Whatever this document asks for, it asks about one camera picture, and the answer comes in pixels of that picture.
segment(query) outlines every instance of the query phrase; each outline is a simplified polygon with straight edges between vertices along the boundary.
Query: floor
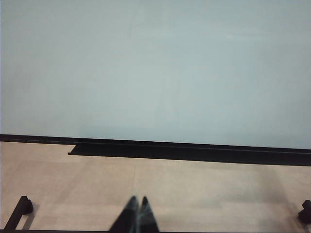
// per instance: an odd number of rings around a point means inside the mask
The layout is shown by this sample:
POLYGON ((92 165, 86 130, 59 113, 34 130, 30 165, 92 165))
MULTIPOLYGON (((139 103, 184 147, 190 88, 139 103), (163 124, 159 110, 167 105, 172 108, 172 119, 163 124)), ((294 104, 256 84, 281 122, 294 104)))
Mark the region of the floor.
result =
POLYGON ((21 195, 18 229, 108 230, 132 195, 161 231, 308 232, 311 167, 67 155, 73 146, 1 143, 1 228, 21 195))

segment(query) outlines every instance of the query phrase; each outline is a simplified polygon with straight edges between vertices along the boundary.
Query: black metal frame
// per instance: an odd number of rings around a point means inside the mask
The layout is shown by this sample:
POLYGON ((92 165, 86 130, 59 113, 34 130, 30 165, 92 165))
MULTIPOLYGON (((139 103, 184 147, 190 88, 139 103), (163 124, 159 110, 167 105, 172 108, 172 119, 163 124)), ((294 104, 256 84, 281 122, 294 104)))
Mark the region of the black metal frame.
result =
POLYGON ((311 166, 311 150, 0 134, 0 141, 76 145, 70 155, 311 166))

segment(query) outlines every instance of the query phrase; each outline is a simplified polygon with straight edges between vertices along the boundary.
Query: black metal leg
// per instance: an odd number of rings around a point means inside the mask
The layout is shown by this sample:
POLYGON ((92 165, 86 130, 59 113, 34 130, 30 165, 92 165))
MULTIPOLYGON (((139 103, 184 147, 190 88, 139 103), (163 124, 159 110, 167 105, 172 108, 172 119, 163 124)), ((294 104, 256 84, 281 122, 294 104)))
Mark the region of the black metal leg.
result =
POLYGON ((311 223, 311 201, 305 200, 302 204, 304 208, 302 211, 299 212, 298 217, 303 223, 311 223))
POLYGON ((15 230, 21 216, 31 213, 33 209, 31 200, 29 200, 26 196, 21 196, 4 229, 15 230))

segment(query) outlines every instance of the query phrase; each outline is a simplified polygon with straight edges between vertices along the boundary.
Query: black rubber foot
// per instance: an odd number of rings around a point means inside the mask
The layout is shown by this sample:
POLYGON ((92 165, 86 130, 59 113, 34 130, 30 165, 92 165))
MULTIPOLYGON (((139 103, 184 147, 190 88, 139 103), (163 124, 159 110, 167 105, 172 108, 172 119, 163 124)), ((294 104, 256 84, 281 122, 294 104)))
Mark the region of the black rubber foot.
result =
POLYGON ((299 212, 298 217, 303 223, 309 224, 311 223, 311 201, 305 200, 302 207, 304 209, 299 212))
POLYGON ((31 200, 27 200, 27 202, 28 203, 27 203, 27 206, 23 212, 23 215, 30 214, 34 210, 34 207, 33 207, 31 200))

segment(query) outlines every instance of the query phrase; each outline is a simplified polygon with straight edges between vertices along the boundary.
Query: beige floor tile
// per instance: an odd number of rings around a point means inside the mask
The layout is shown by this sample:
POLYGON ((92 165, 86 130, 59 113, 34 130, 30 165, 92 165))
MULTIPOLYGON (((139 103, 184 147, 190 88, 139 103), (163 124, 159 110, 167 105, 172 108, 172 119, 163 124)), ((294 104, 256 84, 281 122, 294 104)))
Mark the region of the beige floor tile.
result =
POLYGON ((69 156, 73 146, 1 144, 1 227, 21 195, 18 229, 108 230, 132 195, 146 195, 162 231, 305 232, 311 168, 69 156))

